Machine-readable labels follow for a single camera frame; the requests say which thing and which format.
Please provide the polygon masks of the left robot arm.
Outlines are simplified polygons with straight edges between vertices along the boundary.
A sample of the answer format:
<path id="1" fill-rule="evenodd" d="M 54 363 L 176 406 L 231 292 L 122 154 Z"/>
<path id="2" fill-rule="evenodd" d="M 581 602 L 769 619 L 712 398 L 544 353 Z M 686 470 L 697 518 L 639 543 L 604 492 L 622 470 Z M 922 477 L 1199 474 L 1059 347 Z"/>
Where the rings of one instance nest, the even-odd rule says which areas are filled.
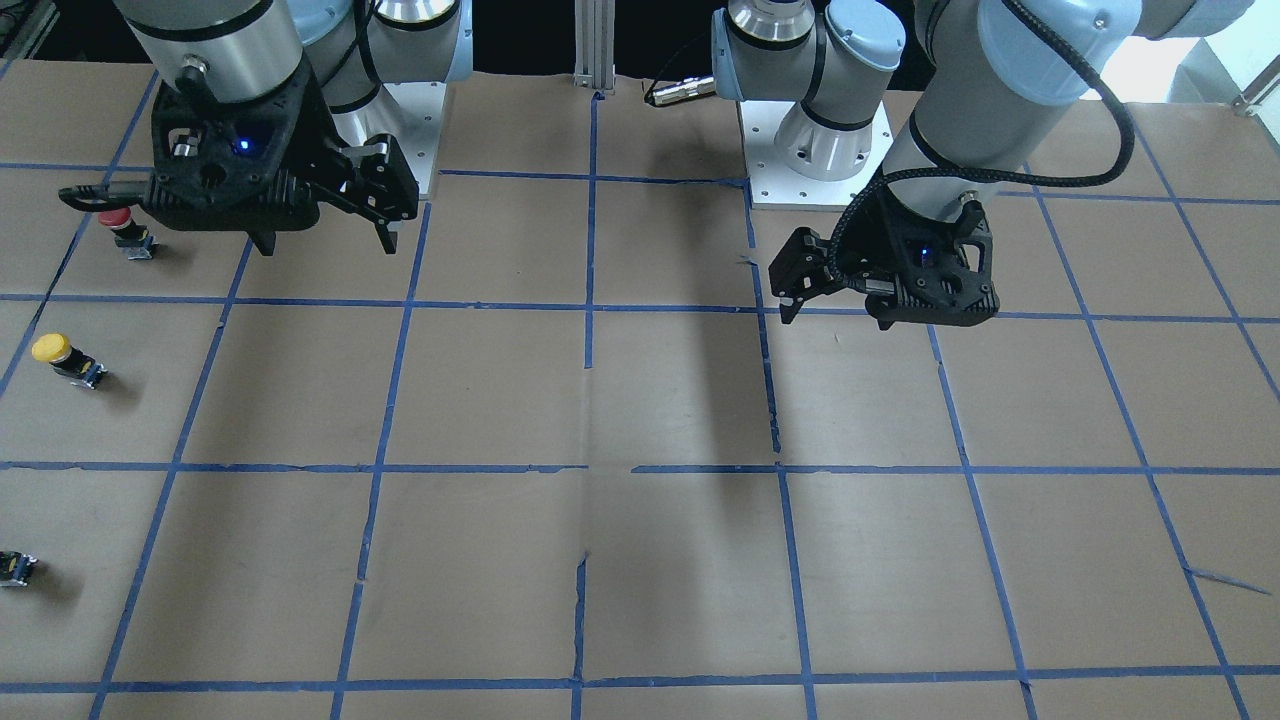
<path id="1" fill-rule="evenodd" d="M 934 74 L 832 234 L 800 227 L 769 266 L 782 323 L 809 300 L 851 290 L 887 331 L 970 327 L 996 316 L 984 209 L 1001 184 L 1096 187 L 1126 169 L 1137 132 L 1100 72 L 1125 38 L 1204 37 L 1247 1 L 919 1 L 916 37 Z M 781 101 L 786 167 L 827 183 L 865 164 L 873 120 L 906 31 L 878 1 L 731 1 L 710 24 L 710 81 L 733 101 Z M 1117 132 L 1096 174 L 1028 174 L 1021 164 L 1087 91 Z"/>

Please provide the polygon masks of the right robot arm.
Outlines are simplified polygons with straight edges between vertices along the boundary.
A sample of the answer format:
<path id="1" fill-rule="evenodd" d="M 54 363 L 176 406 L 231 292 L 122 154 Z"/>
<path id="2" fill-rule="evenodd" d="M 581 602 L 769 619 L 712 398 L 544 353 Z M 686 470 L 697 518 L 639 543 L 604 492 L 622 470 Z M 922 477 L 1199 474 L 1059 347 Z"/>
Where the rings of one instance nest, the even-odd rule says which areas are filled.
<path id="1" fill-rule="evenodd" d="M 442 101 L 474 68 L 470 1 L 120 1 L 156 67 L 143 182 L 68 190 L 88 210 L 141 208 L 172 231 L 242 232 L 265 256 L 321 205 L 383 250 L 428 196 Z"/>

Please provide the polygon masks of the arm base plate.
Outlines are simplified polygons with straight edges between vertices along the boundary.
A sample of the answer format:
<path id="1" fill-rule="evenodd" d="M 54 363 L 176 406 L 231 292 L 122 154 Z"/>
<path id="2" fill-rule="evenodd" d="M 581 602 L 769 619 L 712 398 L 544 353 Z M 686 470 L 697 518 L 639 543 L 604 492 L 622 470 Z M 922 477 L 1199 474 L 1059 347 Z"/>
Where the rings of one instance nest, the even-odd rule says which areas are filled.
<path id="1" fill-rule="evenodd" d="M 753 205 L 765 210 L 845 208 L 892 145 L 883 104 L 855 131 L 819 126 L 796 102 L 746 101 L 739 114 Z"/>
<path id="2" fill-rule="evenodd" d="M 352 145 L 374 135 L 396 136 L 419 183 L 419 197 L 429 200 L 449 91 L 449 85 L 440 82 L 383 85 L 374 100 L 334 115 L 335 127 Z"/>

